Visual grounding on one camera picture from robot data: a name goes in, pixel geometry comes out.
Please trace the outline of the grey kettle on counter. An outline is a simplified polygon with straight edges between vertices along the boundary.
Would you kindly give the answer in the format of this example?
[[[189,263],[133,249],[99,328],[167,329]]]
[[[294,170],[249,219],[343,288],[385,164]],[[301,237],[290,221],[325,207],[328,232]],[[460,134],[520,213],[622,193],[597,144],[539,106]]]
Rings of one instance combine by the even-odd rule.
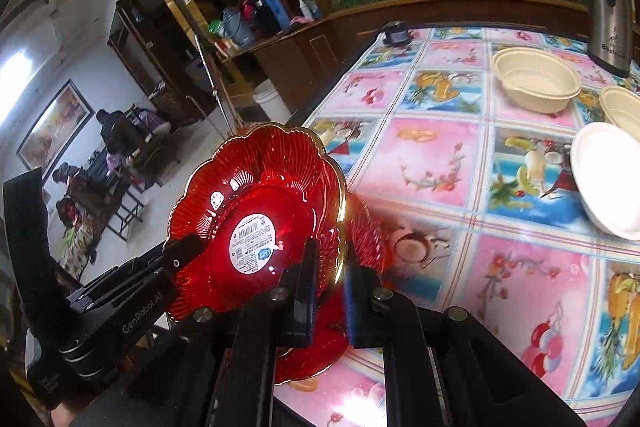
[[[222,28],[224,28],[224,35],[241,49],[248,48],[255,43],[250,25],[237,9],[225,8],[222,11]]]

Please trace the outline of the blue thermos bottle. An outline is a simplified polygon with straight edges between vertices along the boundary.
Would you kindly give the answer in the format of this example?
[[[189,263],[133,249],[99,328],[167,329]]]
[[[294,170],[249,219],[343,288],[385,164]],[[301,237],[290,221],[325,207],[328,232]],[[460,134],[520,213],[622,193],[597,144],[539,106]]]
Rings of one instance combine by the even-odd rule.
[[[282,2],[280,0],[265,0],[265,2],[266,5],[269,6],[269,9],[278,22],[280,28],[282,30],[287,30],[290,27],[290,17],[288,16],[288,12],[286,12]]]

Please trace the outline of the red plate with sticker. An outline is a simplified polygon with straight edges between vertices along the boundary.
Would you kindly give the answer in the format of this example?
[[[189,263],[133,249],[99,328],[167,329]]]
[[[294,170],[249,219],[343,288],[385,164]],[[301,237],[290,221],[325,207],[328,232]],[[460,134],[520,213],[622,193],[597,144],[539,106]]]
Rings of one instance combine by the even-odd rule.
[[[168,218],[168,242],[204,243],[172,274],[169,316],[244,307],[302,261],[307,239],[318,243],[317,297],[326,300],[344,261],[346,195],[341,167],[309,129],[261,124],[222,143]]]

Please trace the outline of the seated person dark clothes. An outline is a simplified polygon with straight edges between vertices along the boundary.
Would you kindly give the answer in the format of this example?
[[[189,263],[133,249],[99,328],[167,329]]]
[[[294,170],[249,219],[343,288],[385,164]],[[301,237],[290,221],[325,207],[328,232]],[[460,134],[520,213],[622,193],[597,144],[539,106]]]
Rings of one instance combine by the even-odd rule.
[[[140,150],[142,143],[149,143],[154,136],[166,135],[171,123],[157,113],[135,107],[125,114],[121,110],[107,113],[100,109],[96,119],[101,125],[101,136],[107,152],[128,157]]]

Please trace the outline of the floor mop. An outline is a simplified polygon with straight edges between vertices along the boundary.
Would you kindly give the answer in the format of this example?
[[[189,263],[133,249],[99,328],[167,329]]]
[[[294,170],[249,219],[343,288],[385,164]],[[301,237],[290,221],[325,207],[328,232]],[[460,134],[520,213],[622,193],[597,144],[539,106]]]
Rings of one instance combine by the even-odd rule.
[[[217,103],[220,109],[222,118],[224,118],[224,123],[228,128],[228,135],[229,136],[236,135],[236,120],[229,113],[227,109],[227,105],[224,104],[224,97],[222,96],[221,89],[224,87],[224,85],[219,80],[217,80],[216,76],[214,75],[213,69],[209,66],[209,61],[207,60],[207,54],[204,51],[204,46],[201,43],[201,38],[199,35],[194,36],[194,42],[195,42],[196,50],[198,51],[198,55],[200,56],[203,68],[205,70],[205,76],[208,80],[210,91],[212,91],[213,98]]]

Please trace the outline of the wooden counter cabinet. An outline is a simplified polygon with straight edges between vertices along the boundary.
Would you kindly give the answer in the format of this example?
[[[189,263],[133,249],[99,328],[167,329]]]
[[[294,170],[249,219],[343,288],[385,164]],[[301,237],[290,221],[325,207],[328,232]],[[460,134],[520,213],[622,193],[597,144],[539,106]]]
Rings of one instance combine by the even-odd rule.
[[[387,0],[334,12],[287,35],[264,39],[216,65],[233,88],[269,79],[295,113],[321,100],[374,43],[383,26],[498,26],[588,38],[583,5],[562,0]]]

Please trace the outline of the beige plastic bowl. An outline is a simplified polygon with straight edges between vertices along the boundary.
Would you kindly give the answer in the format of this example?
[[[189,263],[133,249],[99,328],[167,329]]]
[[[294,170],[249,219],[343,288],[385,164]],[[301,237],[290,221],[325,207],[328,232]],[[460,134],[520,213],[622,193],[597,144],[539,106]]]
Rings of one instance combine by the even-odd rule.
[[[622,88],[605,87],[599,98],[604,118],[640,141],[640,98]]]
[[[491,57],[490,66],[506,96],[529,112],[561,113],[582,89],[578,72],[546,51],[503,49]]]

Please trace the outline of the stainless steel thermos jug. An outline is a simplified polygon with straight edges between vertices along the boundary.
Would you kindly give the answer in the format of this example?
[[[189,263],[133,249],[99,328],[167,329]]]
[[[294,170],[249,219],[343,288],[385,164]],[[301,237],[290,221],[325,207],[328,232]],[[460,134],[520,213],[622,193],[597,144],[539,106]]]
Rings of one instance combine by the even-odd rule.
[[[628,77],[634,49],[634,0],[587,0],[587,5],[588,56],[611,74]]]

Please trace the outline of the white foam bowl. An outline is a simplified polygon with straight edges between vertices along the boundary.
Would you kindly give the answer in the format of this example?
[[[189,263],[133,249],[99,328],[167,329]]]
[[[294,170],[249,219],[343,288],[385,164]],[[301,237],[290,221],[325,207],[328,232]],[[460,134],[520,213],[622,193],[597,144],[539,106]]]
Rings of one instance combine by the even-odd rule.
[[[587,124],[570,144],[570,167],[591,222],[638,242],[639,142],[614,124]]]

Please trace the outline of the framed wall painting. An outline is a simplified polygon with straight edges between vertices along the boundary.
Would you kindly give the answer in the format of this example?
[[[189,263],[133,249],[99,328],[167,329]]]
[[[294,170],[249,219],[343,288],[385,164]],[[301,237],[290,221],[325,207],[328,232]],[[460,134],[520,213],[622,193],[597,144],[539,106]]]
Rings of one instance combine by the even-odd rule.
[[[69,79],[26,133],[16,153],[28,169],[49,176],[70,142],[94,115],[94,110]]]

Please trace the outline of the white plastic bucket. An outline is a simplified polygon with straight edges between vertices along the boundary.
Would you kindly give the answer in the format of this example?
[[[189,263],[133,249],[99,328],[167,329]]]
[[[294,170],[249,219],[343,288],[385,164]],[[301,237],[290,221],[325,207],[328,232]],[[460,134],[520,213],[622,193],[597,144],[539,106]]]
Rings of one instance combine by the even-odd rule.
[[[255,103],[266,113],[270,121],[285,124],[291,117],[288,106],[270,79],[266,79],[253,91]]]

